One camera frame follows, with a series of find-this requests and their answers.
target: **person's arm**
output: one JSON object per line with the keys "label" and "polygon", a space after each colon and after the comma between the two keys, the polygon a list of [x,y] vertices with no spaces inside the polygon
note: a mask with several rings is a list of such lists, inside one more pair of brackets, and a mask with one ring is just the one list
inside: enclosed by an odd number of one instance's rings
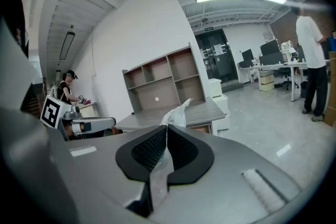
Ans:
{"label": "person's arm", "polygon": [[74,97],[72,94],[70,94],[70,92],[68,91],[68,88],[67,87],[64,87],[63,88],[63,92],[66,96],[66,98],[71,101],[71,102],[79,102],[80,101],[80,98],[78,97]]}
{"label": "person's arm", "polygon": [[320,29],[318,28],[315,21],[310,17],[308,17],[308,20],[309,20],[309,27],[310,27],[311,33],[312,33],[315,41],[318,42],[318,43],[324,42],[326,39],[321,34]]}

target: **white desk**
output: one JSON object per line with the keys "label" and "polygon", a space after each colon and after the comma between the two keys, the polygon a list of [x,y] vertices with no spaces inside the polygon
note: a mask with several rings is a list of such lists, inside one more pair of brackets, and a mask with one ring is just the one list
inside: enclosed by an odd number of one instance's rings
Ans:
{"label": "white desk", "polygon": [[[300,70],[308,69],[306,62],[290,62],[290,63],[281,63],[276,65],[268,65],[268,66],[253,66],[253,67],[246,67],[246,68],[239,68],[240,75],[242,75],[242,72],[248,71],[250,74],[250,70],[257,70],[258,73],[258,82],[259,82],[259,91],[261,91],[261,79],[260,79],[260,70],[277,70],[280,68],[290,68],[290,73],[292,76],[292,95],[291,95],[291,101],[294,102],[294,91],[295,91],[295,81],[294,81],[294,67],[299,68]],[[301,82],[303,81],[303,72],[300,72],[301,75]]]}

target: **black pants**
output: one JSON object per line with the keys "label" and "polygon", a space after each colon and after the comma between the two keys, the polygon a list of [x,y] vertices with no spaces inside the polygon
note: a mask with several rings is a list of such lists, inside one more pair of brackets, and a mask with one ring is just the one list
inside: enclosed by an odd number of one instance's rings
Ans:
{"label": "black pants", "polygon": [[316,107],[314,115],[320,116],[323,113],[324,106],[326,105],[327,91],[328,91],[328,78],[326,67],[308,68],[308,84],[306,100],[304,107],[311,110],[311,103],[316,91]]}

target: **man in white shirt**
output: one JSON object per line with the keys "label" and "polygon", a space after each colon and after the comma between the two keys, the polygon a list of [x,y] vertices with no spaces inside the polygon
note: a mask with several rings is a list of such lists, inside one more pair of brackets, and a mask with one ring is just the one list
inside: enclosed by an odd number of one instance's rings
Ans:
{"label": "man in white shirt", "polygon": [[303,48],[305,61],[308,67],[308,84],[306,100],[304,101],[303,114],[311,111],[311,103],[316,91],[316,107],[313,112],[313,121],[323,120],[323,110],[327,99],[328,79],[326,61],[323,54],[321,42],[326,39],[322,36],[314,20],[306,16],[304,11],[297,7],[291,8],[298,16],[296,21],[296,34],[299,44]]}

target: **trash can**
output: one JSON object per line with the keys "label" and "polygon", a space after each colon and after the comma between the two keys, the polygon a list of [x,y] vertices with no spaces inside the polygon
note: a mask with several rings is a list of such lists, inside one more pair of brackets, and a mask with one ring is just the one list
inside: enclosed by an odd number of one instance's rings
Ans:
{"label": "trash can", "polygon": [[308,81],[301,82],[301,98],[306,98]]}

